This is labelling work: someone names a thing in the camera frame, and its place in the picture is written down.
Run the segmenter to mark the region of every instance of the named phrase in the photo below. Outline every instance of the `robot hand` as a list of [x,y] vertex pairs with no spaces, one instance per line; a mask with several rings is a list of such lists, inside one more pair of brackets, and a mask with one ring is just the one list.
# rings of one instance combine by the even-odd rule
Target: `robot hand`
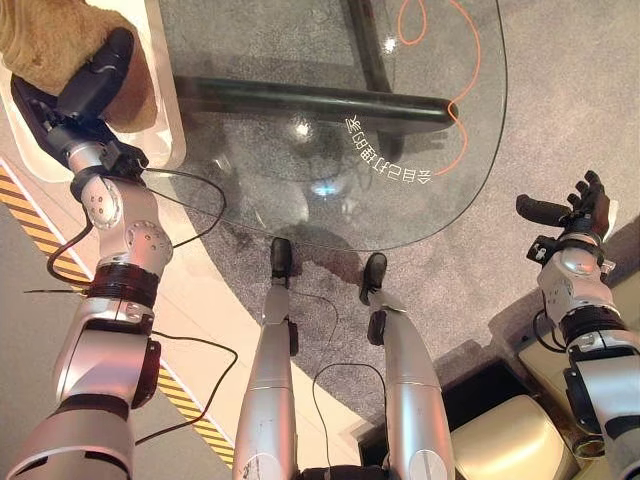
[[557,239],[539,236],[527,258],[542,265],[547,317],[567,345],[567,397],[578,425],[603,435],[614,478],[640,478],[640,339],[622,323],[602,282],[612,268],[602,251],[610,202],[598,175],[588,171],[585,180],[576,185],[580,197],[567,198],[573,209],[520,195],[516,210],[564,228]]
[[[120,142],[100,118],[127,75],[133,41],[131,32],[115,29],[58,97],[11,77],[13,100],[38,146],[76,175],[88,166],[80,161],[81,156],[72,158],[74,148],[81,144],[99,145],[99,158],[90,165],[94,173],[140,183],[140,173],[149,163],[142,150]],[[71,187],[76,199],[81,190],[82,185]]]

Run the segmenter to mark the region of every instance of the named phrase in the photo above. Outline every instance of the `glass tabletop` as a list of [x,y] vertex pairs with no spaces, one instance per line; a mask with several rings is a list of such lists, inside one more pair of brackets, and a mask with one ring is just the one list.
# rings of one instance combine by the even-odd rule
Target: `glass tabletop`
[[160,4],[181,169],[223,188],[226,221],[387,249],[443,229],[482,188],[506,102],[495,1]]

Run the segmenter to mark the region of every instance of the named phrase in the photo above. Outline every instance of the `floor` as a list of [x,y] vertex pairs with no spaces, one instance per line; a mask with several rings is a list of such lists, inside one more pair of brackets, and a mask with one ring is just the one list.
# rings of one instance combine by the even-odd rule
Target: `floor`
[[[287,31],[289,36],[298,35],[302,49],[296,57],[299,63],[293,65],[306,67],[298,71],[285,61],[296,50],[278,41],[278,29],[273,38],[268,31],[259,32],[266,45],[270,41],[274,45],[269,56],[265,53],[269,49],[257,45],[253,36],[245,41],[243,32],[228,27],[241,20],[238,16],[250,15],[246,12],[251,8],[233,13],[222,5],[203,9],[197,2],[182,2],[179,9],[172,2],[161,6],[176,74],[261,80],[275,76],[292,83],[313,80],[311,67],[303,61],[312,52],[304,49],[301,39],[317,32]],[[557,232],[519,218],[514,209],[518,194],[563,201],[587,169],[597,171],[609,195],[621,202],[617,228],[624,230],[619,239],[626,240],[610,246],[615,250],[610,253],[621,264],[619,272],[632,270],[638,262],[640,61],[626,53],[638,48],[638,3],[504,0],[500,6],[509,91],[502,142],[487,183],[452,225],[428,239],[385,252],[389,257],[385,284],[409,305],[443,384],[495,356],[513,359],[513,348],[529,334],[530,318],[540,308],[535,293],[539,267],[527,261],[525,253],[537,235]],[[200,27],[203,22],[196,19],[202,15],[208,15],[211,28]],[[243,55],[225,56],[229,51]],[[357,59],[349,52],[336,56],[337,60],[321,55],[318,61],[346,62],[342,68],[357,73]],[[183,168],[206,173],[211,162],[233,155],[233,148],[229,152],[217,140],[221,128],[219,118],[210,125],[185,123]],[[202,216],[192,219],[200,227],[209,221]],[[268,235],[224,223],[204,240],[214,263],[254,318],[268,286],[270,241]],[[383,367],[382,350],[366,340],[367,310],[357,300],[359,271],[366,257],[307,245],[296,248],[294,288],[330,301],[298,296],[293,303],[292,318],[301,338],[294,361],[309,375],[330,361],[366,361]],[[332,305],[339,312],[335,330]],[[364,417],[380,418],[380,392],[372,391],[375,377],[367,369],[331,369],[319,383]]]

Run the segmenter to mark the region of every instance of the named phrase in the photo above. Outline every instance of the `beige cushion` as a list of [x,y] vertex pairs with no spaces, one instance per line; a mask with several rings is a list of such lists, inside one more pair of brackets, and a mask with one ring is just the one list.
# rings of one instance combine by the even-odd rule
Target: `beige cushion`
[[620,318],[631,330],[640,330],[640,271],[612,290]]
[[578,471],[547,414],[526,395],[466,423],[451,439],[467,480],[565,480]]
[[[551,333],[542,337],[549,345],[553,345]],[[563,371],[569,368],[569,359],[563,353],[553,353],[545,349],[538,342],[533,342],[522,350],[518,357],[529,370],[542,388],[547,391],[558,405],[560,405],[569,418],[573,418],[571,406],[565,390],[567,383],[564,380]]]
[[586,465],[571,480],[613,480],[613,477],[609,470],[609,462],[605,458],[600,458]]

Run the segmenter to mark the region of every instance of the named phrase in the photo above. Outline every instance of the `beige chair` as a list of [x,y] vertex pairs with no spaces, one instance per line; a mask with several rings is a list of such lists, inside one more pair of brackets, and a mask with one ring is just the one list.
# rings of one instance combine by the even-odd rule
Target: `beige chair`
[[451,434],[466,480],[569,480],[579,468],[545,411],[513,397]]

